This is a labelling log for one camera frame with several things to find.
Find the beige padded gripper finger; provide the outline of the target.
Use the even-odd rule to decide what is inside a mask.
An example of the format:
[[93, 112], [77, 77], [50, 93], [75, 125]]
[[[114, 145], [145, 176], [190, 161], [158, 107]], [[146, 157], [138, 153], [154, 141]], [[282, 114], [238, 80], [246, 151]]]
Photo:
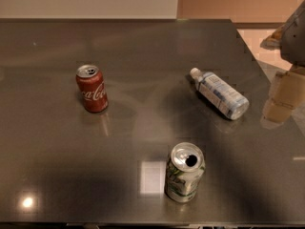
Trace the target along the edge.
[[305, 68], [293, 65], [287, 72], [275, 74], [262, 111], [263, 118], [273, 123], [283, 123], [304, 101]]

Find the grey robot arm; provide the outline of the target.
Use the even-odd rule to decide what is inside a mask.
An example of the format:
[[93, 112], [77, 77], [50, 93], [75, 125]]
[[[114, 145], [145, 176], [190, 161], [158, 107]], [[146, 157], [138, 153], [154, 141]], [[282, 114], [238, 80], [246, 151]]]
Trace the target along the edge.
[[292, 64], [287, 72], [275, 73], [262, 111], [265, 122], [279, 125], [305, 101], [305, 1], [263, 45], [280, 49], [281, 58]]

